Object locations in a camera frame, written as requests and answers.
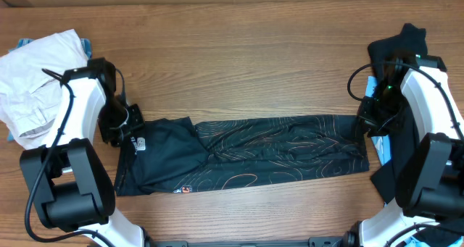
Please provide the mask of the black orange patterned jersey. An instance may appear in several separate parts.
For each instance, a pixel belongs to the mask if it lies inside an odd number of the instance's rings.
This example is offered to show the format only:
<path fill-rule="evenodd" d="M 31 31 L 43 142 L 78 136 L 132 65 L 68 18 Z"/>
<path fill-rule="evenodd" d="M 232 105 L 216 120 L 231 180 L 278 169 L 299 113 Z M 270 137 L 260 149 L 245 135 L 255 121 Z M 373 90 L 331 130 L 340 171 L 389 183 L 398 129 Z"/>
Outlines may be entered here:
<path fill-rule="evenodd" d="M 115 192 L 196 193 L 366 172 L 354 126 L 346 115 L 151 121 L 124 140 Z"/>

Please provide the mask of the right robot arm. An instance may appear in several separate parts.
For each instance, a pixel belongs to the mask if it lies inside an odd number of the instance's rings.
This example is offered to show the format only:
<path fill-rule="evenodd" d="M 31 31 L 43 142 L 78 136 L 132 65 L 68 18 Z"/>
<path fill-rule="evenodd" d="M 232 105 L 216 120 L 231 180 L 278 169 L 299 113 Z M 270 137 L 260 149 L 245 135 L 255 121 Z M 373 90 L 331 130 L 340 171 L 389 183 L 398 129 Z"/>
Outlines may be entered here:
<path fill-rule="evenodd" d="M 441 222 L 463 218 L 463 118 L 439 56 L 408 54 L 382 62 L 372 96 L 360 99 L 356 129 L 369 137 L 406 128 L 411 111 L 418 136 L 412 155 L 396 172 L 395 195 L 370 219 L 347 231 L 340 246 L 396 246 Z"/>

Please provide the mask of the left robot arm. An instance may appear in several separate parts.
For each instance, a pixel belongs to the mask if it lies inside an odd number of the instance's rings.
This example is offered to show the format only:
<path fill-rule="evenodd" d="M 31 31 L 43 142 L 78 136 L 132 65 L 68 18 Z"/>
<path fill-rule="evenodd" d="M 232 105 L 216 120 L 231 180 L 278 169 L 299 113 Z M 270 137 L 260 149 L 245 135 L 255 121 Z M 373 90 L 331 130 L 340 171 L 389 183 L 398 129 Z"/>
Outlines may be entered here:
<path fill-rule="evenodd" d="M 62 102 L 41 145 L 20 156 L 30 192 L 27 233 L 42 243 L 84 235 L 99 246 L 153 246 L 145 229 L 117 209 L 112 181 L 93 147 L 97 130 L 118 147 L 145 126 L 139 107 L 115 93 L 120 71 L 98 58 L 63 74 L 44 73 L 59 82 Z"/>

